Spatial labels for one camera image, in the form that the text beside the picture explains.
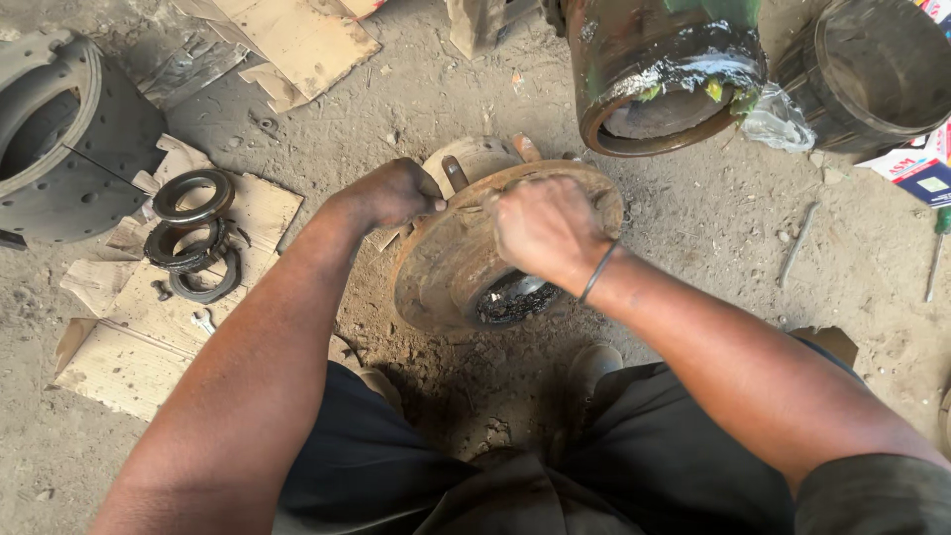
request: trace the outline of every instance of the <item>wristband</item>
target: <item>wristband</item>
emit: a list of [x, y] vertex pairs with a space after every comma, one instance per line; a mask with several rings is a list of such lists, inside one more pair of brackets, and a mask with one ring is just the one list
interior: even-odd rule
[[588, 281], [588, 285], [585, 287], [585, 291], [581, 294], [581, 298], [578, 299], [579, 305], [585, 304], [585, 299], [588, 299], [588, 293], [591, 292], [592, 287], [594, 287], [594, 282], [597, 281], [597, 278], [601, 276], [601, 271], [604, 271], [604, 266], [608, 264], [608, 260], [611, 258], [611, 253], [614, 252], [614, 248], [617, 247], [618, 242], [620, 242], [620, 240], [614, 240], [614, 243], [612, 243], [608, 248], [608, 252], [604, 253], [604, 258], [602, 258], [601, 262], [598, 263], [592, 278]]

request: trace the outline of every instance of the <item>forearm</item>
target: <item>forearm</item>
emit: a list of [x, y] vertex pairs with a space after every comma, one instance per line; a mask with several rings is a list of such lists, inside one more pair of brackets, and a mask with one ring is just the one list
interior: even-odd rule
[[113, 509], [147, 525], [139, 507], [161, 519], [157, 531], [170, 532], [163, 523], [176, 517], [222, 528], [222, 516], [208, 511], [215, 504], [233, 511], [242, 529], [263, 522], [269, 530], [266, 509], [273, 513], [317, 419], [328, 341], [366, 229], [346, 203], [332, 199], [320, 209], [169, 395], [103, 504], [98, 532], [116, 526]]
[[907, 422], [827, 359], [623, 249], [588, 303], [656, 349], [717, 424], [794, 485], [826, 461], [863, 453], [948, 466]]

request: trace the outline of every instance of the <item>man's left hand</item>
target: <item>man's left hand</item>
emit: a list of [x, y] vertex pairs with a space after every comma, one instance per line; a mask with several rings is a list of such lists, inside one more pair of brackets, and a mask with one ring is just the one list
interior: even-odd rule
[[351, 204], [368, 228], [395, 228], [446, 209], [446, 201], [420, 191], [424, 181], [433, 178], [416, 162], [399, 158], [383, 164], [332, 199]]

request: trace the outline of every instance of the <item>plastic bag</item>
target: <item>plastic bag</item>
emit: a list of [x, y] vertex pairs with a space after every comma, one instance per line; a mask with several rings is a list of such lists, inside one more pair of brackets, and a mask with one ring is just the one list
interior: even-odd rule
[[762, 141], [786, 152], [805, 152], [816, 143], [816, 132], [805, 121], [803, 111], [772, 82], [763, 86], [759, 102], [741, 129], [747, 139]]

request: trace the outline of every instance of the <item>open-end wrench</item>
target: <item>open-end wrench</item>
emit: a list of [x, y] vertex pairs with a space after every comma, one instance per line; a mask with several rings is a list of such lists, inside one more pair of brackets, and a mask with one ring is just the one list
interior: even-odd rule
[[208, 336], [211, 336], [215, 333], [215, 326], [211, 324], [211, 312], [207, 308], [202, 308], [204, 314], [201, 316], [198, 312], [191, 313], [191, 323], [197, 325], [204, 329], [204, 332], [208, 333]]

